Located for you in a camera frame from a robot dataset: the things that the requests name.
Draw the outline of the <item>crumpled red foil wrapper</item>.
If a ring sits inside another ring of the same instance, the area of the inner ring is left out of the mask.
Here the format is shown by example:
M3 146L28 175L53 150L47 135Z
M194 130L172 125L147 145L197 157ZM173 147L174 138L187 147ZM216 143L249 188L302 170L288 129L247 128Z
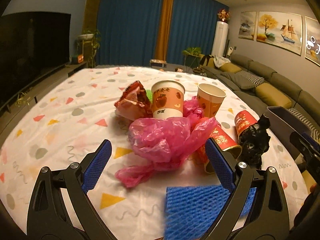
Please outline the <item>crumpled red foil wrapper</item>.
M152 117L151 102L140 81L129 85L114 106L116 115L130 121Z

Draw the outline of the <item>orange paper cup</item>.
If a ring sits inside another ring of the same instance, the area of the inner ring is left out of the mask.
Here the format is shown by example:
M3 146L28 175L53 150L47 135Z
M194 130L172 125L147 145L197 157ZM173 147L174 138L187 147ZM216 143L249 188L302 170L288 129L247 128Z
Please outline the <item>orange paper cup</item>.
M225 97L226 93L214 85L207 83L198 85L197 100L199 106L203 109L205 117L212 118L216 116Z

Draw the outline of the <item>left landscape painting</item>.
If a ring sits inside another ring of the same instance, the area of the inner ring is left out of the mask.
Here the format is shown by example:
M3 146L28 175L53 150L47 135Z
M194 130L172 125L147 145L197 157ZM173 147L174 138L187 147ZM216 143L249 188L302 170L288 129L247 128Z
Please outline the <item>left landscape painting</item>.
M256 11L241 12L238 38L254 40L256 17Z

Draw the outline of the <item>blue window curtain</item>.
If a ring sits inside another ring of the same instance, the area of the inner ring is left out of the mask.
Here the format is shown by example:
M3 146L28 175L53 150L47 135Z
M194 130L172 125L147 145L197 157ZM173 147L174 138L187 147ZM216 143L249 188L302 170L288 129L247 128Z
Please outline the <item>blue window curtain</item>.
M155 59L162 0L101 0L98 64L148 66ZM217 13L229 7L216 0L174 0L166 61L183 64L182 51L212 51Z

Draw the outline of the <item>dark coffee table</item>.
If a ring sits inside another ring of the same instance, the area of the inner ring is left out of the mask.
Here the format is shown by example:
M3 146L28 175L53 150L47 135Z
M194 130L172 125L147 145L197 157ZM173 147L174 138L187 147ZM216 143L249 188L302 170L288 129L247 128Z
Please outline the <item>dark coffee table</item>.
M95 68L117 68L117 67L127 67L127 65L97 65L95 66ZM184 66L184 65L179 65L179 64L170 64L168 63L165 67L159 67L159 66L145 66L145 68L153 68L153 69L157 69L157 70L164 70L167 72L175 72L176 69L181 69L183 70L184 73L188 73L188 74L196 74L195 72L193 72L193 70L188 67L188 66ZM204 76L207 77L207 74L205 72L202 72L200 74L198 74L200 76Z

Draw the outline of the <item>grey plastic trash bin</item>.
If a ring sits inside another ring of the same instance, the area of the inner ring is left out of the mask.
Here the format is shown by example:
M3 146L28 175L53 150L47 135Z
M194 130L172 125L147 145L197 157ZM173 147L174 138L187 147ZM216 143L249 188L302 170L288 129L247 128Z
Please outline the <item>grey plastic trash bin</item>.
M312 129L289 110L280 106L271 106L267 107L265 114L269 118L271 131L284 145L294 160L298 158L300 152L290 142L292 132L308 135L314 142L318 142L317 139L312 137Z

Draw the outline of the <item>artificial orange flower bouquet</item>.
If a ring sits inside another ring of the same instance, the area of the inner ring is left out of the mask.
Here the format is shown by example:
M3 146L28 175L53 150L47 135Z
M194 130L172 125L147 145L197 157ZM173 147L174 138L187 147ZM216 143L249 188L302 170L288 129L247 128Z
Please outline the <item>artificial orange flower bouquet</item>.
M226 9L220 9L217 13L219 21L227 23L231 17L230 12Z

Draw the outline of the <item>green foam net sleeve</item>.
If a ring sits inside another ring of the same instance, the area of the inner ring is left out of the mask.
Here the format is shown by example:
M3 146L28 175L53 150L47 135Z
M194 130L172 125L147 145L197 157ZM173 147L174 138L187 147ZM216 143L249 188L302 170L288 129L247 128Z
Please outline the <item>green foam net sleeve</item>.
M152 103L153 99L152 99L152 91L147 89L146 90L146 96L148 97L149 101Z

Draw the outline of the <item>patterned white tablecloth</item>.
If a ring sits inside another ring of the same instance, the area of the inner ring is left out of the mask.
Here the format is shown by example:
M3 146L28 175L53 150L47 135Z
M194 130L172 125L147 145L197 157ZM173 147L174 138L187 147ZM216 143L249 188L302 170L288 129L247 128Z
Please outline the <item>patterned white tablecloth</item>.
M27 228L29 201L40 169L67 168L94 152L105 139L112 143L112 157L88 197L118 239L163 236L168 187L219 183L193 157L180 169L158 173L132 189L125 188L115 178L119 169L144 165L145 160L131 151L128 124L116 116L114 103L135 81L150 89L161 80L181 83L185 87L185 99L195 96L201 83L224 90L226 98L216 118L231 138L237 138L234 117L249 106L218 80L146 67L83 69L52 89L4 138L1 201L22 230Z

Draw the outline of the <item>black plastic bag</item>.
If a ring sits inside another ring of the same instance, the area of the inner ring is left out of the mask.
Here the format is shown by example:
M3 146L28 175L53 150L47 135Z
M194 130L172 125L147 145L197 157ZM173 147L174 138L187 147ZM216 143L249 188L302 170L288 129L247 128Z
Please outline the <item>black plastic bag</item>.
M262 167L262 155L268 151L271 137L267 130L271 124L269 118L262 114L256 124L244 130L240 138L242 152L238 159L246 162L250 167L260 170Z

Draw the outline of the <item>houndstooth patterned cushion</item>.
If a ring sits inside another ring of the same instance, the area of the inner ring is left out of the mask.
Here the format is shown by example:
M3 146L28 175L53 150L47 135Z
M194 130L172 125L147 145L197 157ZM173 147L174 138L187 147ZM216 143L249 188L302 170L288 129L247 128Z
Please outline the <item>houndstooth patterned cushion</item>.
M300 121L302 121L308 128L311 130L311 137L319 142L320 133L319 130L313 126L313 124L302 114L300 111L298 111L295 108L289 108L288 111L293 114L295 117L297 117Z

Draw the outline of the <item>apple print paper cup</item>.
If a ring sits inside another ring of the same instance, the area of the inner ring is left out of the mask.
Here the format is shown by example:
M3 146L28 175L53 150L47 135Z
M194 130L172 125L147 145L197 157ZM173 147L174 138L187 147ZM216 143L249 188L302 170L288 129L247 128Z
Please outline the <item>apple print paper cup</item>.
M155 119L183 116L185 88L175 80L163 80L152 88L152 114Z

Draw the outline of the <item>blue foam net sleeve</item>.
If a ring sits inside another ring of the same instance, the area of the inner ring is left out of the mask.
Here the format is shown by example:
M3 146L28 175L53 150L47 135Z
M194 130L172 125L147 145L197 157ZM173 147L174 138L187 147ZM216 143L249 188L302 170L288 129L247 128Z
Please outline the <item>blue foam net sleeve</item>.
M166 191L164 239L199 239L230 196L221 185L169 187Z

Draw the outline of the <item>pink plastic bag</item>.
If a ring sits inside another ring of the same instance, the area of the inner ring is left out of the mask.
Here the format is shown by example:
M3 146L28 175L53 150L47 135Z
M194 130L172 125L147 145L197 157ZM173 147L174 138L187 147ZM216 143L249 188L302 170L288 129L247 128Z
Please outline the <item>pink plastic bag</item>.
M140 118L129 126L129 142L145 165L118 170L115 177L127 188L149 180L158 172L180 168L203 146L212 131L220 126L215 117L205 117L195 97L183 103L183 116L167 119Z

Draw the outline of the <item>grey sectional sofa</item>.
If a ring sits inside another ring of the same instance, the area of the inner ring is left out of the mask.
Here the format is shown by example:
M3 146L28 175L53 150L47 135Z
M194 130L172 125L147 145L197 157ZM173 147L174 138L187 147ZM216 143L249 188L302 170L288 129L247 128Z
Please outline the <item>grey sectional sofa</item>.
M257 114L264 113L268 106L281 106L297 114L311 129L319 130L319 102L273 68L238 54L220 68L212 56L201 54L200 66L208 77L224 83Z

